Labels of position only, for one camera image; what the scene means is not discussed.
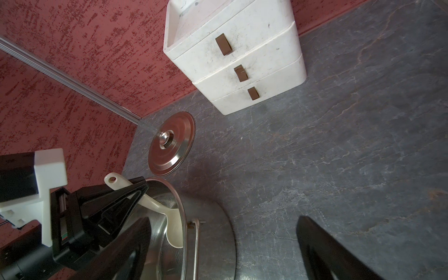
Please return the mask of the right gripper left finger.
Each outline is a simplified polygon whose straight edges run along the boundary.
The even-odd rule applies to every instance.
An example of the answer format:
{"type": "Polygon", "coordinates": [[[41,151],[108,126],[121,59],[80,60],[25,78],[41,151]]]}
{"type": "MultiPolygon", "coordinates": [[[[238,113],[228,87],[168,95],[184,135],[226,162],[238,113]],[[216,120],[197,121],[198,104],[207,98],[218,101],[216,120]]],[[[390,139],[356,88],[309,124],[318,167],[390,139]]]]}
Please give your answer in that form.
{"type": "Polygon", "coordinates": [[[73,280],[138,280],[141,278],[150,241],[149,218],[140,218],[71,278],[73,280]]]}

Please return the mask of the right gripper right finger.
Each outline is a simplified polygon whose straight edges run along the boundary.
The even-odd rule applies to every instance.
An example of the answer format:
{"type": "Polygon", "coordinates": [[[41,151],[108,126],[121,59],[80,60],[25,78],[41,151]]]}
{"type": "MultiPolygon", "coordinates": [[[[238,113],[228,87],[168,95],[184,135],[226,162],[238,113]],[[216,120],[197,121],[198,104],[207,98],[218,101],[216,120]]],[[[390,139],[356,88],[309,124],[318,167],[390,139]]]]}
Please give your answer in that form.
{"type": "Polygon", "coordinates": [[[299,217],[296,235],[308,279],[382,279],[310,217],[299,217]]]}

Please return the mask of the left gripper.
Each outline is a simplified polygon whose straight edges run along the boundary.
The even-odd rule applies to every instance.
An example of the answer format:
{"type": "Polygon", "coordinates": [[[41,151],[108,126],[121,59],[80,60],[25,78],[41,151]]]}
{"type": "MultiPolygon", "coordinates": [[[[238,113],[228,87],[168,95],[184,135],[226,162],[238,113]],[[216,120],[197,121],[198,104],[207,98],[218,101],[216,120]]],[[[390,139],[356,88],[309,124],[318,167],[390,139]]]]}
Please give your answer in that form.
{"type": "Polygon", "coordinates": [[[52,253],[57,264],[81,270],[119,235],[149,187],[142,177],[131,182],[118,190],[102,184],[76,192],[62,187],[51,193],[52,253]],[[84,218],[99,213],[96,224],[84,218]]]}

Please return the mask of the steel pot lid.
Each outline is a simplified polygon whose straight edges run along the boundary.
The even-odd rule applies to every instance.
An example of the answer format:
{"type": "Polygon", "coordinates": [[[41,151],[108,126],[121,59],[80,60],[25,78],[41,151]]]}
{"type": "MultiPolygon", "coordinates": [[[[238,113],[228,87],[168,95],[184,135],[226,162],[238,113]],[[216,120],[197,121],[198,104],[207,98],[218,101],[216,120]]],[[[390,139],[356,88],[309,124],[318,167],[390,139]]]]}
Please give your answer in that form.
{"type": "Polygon", "coordinates": [[[158,129],[148,152],[148,166],[155,176],[175,171],[188,156],[196,136],[196,123],[188,112],[170,116],[158,129]]]}

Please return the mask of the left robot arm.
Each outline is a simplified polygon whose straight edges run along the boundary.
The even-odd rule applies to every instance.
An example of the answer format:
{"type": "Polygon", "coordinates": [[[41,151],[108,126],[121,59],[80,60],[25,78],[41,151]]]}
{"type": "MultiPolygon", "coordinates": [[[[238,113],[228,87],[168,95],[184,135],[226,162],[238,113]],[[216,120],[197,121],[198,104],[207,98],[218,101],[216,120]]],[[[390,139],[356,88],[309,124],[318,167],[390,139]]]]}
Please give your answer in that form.
{"type": "Polygon", "coordinates": [[[1,156],[1,218],[16,229],[38,227],[1,249],[3,280],[46,280],[63,268],[76,280],[137,280],[151,233],[147,218],[124,225],[148,190],[143,178],[113,190],[75,192],[61,148],[1,156]]]}

